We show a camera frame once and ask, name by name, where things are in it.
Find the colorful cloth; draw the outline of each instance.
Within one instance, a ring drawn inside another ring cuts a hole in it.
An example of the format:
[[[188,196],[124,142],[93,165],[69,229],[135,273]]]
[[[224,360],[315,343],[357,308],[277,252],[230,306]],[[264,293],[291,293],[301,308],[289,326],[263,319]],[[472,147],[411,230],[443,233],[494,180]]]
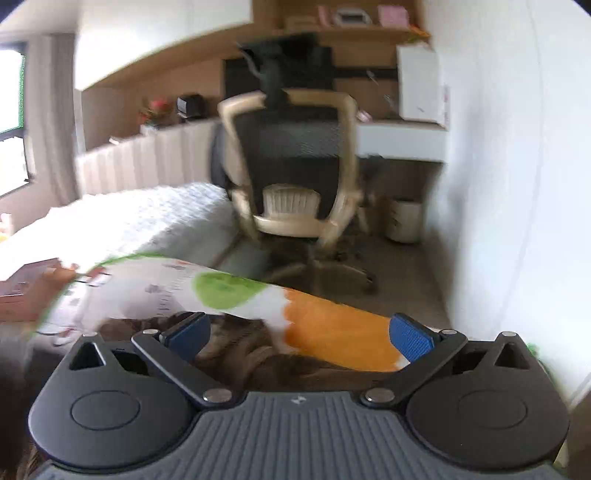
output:
[[[57,299],[38,331],[65,343],[107,319],[183,310],[260,319],[283,351],[347,368],[389,372],[408,364],[390,343],[387,317],[170,258],[129,257],[94,269]]]

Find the wall shelf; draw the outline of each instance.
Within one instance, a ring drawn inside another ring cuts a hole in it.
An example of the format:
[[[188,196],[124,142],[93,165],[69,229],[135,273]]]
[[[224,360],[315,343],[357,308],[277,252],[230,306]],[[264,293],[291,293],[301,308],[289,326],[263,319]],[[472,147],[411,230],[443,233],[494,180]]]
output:
[[[428,40],[430,35],[420,30],[399,30],[396,28],[385,28],[379,25],[368,25],[367,27],[318,27],[308,32],[317,33],[320,41],[354,41],[365,42],[375,41],[398,45],[411,43],[418,40]],[[290,35],[304,33],[302,31],[274,30],[274,35]]]

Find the orange fabric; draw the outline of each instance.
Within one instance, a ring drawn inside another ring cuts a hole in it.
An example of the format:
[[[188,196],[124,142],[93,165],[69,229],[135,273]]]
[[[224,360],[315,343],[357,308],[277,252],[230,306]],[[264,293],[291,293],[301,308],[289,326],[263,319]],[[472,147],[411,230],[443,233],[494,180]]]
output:
[[[285,288],[285,341],[302,355],[355,370],[390,372],[404,357],[390,343],[390,319]]]

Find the bed headboard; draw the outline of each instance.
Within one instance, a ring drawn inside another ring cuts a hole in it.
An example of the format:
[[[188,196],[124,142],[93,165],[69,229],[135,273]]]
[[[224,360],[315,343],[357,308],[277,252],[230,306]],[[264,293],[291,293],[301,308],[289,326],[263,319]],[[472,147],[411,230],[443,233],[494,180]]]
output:
[[[80,195],[210,181],[210,148],[218,123],[218,119],[208,119],[177,125],[78,156]],[[230,150],[226,148],[224,161],[232,178],[235,162]]]

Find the potted flower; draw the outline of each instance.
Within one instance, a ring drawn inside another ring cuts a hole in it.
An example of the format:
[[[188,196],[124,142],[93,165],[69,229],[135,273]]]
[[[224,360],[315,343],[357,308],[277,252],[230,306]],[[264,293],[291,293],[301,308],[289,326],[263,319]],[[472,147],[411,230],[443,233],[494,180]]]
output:
[[[149,100],[144,98],[139,111],[139,132],[146,135],[166,125],[172,111],[172,103],[163,98]]]

